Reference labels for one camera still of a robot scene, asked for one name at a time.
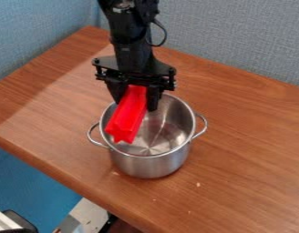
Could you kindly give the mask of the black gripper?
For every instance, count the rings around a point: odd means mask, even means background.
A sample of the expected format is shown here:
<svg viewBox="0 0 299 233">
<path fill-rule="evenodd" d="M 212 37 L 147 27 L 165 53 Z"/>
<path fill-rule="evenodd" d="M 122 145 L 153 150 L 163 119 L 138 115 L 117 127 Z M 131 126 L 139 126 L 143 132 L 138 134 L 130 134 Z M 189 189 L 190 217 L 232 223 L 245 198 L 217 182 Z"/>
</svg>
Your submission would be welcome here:
<svg viewBox="0 0 299 233">
<path fill-rule="evenodd" d="M 97 78 L 109 88 L 115 102 L 119 104 L 129 85 L 147 87 L 147 110 L 155 111 L 162 97 L 161 90 L 176 89 L 177 69 L 161 62 L 147 43 L 113 45 L 111 56 L 101 56 L 93 60 L 97 66 Z"/>
</svg>

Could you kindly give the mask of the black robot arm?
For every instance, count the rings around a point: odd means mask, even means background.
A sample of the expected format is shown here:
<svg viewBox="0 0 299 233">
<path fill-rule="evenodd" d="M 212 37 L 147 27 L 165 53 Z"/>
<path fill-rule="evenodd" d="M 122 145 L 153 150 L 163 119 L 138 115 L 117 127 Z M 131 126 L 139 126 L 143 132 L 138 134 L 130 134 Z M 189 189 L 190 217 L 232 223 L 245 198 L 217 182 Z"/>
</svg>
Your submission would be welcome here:
<svg viewBox="0 0 299 233">
<path fill-rule="evenodd" d="M 166 90 L 176 90 L 177 69 L 159 61 L 153 43 L 151 24 L 167 30 L 157 20 L 159 0 L 98 0 L 111 29 L 113 56 L 93 60 L 97 78 L 109 88 L 117 103 L 121 102 L 129 85 L 146 87 L 147 110 L 158 109 L 158 101 Z"/>
</svg>

